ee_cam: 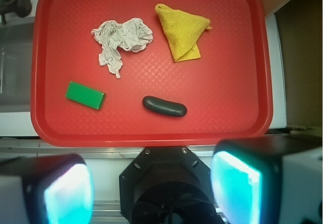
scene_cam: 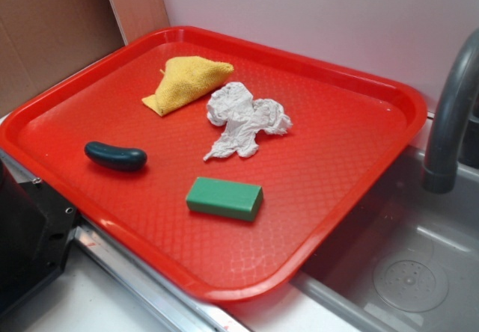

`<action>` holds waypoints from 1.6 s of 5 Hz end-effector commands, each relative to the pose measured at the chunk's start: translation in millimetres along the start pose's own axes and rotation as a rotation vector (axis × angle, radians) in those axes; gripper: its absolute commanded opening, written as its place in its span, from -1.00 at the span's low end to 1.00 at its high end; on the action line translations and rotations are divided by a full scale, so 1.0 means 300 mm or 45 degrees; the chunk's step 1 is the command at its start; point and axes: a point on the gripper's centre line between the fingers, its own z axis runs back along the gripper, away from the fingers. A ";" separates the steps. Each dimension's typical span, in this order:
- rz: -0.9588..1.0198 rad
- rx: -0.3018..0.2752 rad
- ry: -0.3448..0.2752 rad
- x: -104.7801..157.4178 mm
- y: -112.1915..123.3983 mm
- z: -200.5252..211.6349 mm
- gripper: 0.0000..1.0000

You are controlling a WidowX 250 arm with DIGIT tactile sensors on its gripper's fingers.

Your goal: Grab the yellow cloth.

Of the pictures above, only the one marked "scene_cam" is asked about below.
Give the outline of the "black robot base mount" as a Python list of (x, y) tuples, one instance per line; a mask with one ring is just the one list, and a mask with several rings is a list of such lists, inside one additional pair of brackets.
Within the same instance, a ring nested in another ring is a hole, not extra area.
[(1, 164), (1, 316), (60, 276), (77, 208), (45, 182), (17, 182)]

